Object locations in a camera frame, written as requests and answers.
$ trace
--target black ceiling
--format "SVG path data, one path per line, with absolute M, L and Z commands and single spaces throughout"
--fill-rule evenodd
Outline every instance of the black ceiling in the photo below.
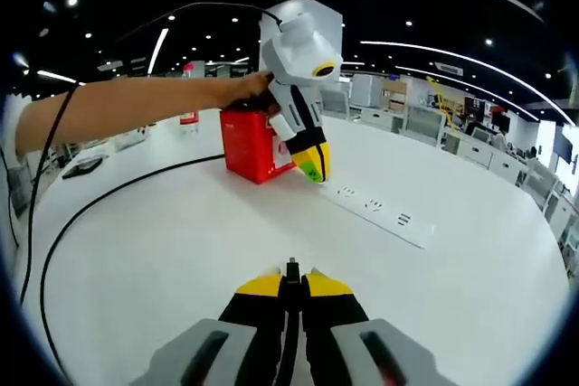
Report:
M 54 5 L 56 12 L 43 8 L 44 2 Z M 7 49 L 5 53 L 21 52 L 33 70 L 52 71 L 76 80 L 107 80 L 116 73 L 144 74 L 133 71 L 129 60 L 145 57 L 148 65 L 160 29 L 170 32 L 157 58 L 154 73 L 170 71 L 183 56 L 189 61 L 235 61 L 251 56 L 256 66 L 260 38 L 259 13 L 232 7 L 201 6 L 176 14 L 113 44 L 123 33 L 134 29 L 171 9 L 190 2 L 237 2 L 270 7 L 279 0 L 79 0 L 74 8 L 65 0 L 4 0 Z M 464 81 L 471 82 L 508 98 L 520 106 L 542 101 L 537 95 L 494 71 L 476 63 L 448 55 L 422 50 L 362 45 L 360 41 L 405 42 L 430 46 L 469 56 L 507 71 L 537 88 L 550 99 L 567 99 L 570 93 L 569 70 L 565 55 L 574 56 L 579 38 L 574 34 L 574 0 L 518 0 L 525 5 L 541 4 L 537 13 L 541 23 L 531 14 L 506 0 L 318 0 L 344 16 L 343 57 L 346 61 L 365 62 L 366 71 L 400 73 L 395 65 L 417 70 L 439 72 L 430 61 L 442 61 L 464 69 Z M 239 18 L 233 23 L 232 18 Z M 412 27 L 404 24 L 411 20 Z M 48 34 L 39 36 L 47 28 Z M 85 33 L 92 33 L 90 39 Z M 485 40 L 491 38 L 493 46 Z M 65 82 L 47 80 L 31 73 L 22 74 L 22 67 L 5 56 L 5 85 L 30 94 L 61 92 Z M 115 73 L 100 72 L 97 66 L 121 59 L 125 66 Z M 552 79 L 547 80 L 549 72 Z M 441 83 L 456 88 L 461 85 L 441 79 Z M 476 96 L 490 99 L 481 92 Z M 574 110 L 567 110 L 576 119 Z M 531 111 L 539 118 L 561 122 L 554 110 Z

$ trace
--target human arm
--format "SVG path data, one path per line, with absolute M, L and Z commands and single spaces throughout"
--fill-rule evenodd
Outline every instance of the human arm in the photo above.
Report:
M 53 145 L 115 136 L 161 119 L 206 108 L 224 108 L 260 95 L 264 73 L 242 79 L 129 78 L 78 87 L 56 130 Z M 29 104 L 16 128 L 18 155 L 42 149 L 66 98 L 60 94 Z

